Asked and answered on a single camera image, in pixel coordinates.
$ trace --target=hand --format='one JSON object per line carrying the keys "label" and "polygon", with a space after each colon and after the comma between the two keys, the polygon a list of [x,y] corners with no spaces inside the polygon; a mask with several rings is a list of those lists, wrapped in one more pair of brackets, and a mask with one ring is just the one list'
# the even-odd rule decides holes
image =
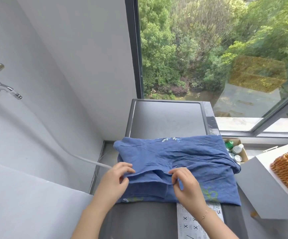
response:
{"label": "hand", "polygon": [[[202,217],[208,207],[202,189],[192,173],[187,168],[172,169],[168,173],[172,174],[174,192],[179,202],[190,214]],[[179,187],[178,179],[184,186],[183,190]]]}
{"label": "hand", "polygon": [[103,209],[104,212],[107,213],[124,194],[129,180],[128,178],[123,178],[123,175],[126,172],[135,173],[132,166],[130,163],[120,162],[108,170],[103,175],[91,204]]}

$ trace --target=embroidered floral pattern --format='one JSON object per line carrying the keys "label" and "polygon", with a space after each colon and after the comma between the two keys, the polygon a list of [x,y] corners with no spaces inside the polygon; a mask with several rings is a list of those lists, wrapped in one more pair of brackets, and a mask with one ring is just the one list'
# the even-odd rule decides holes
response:
{"label": "embroidered floral pattern", "polygon": [[172,138],[164,138],[164,139],[162,140],[162,142],[168,141],[168,139],[169,139],[169,140],[173,139],[173,140],[175,140],[175,141],[177,141],[177,142],[180,142],[180,141],[181,141],[180,138],[172,137]]}

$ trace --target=cardboard box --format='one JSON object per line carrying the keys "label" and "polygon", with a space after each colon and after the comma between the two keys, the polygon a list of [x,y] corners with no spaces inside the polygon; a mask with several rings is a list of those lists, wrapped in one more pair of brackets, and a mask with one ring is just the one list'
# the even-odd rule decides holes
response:
{"label": "cardboard box", "polygon": [[[234,146],[237,146],[239,144],[242,144],[242,142],[240,141],[240,139],[236,139],[236,138],[224,138],[223,139],[224,142],[228,142],[228,141],[233,141],[233,145]],[[245,148],[242,149],[241,153],[239,153],[239,155],[242,157],[242,161],[238,164],[241,164],[241,163],[244,163],[244,162],[247,162],[249,159],[248,159],[248,156],[245,152]]]}

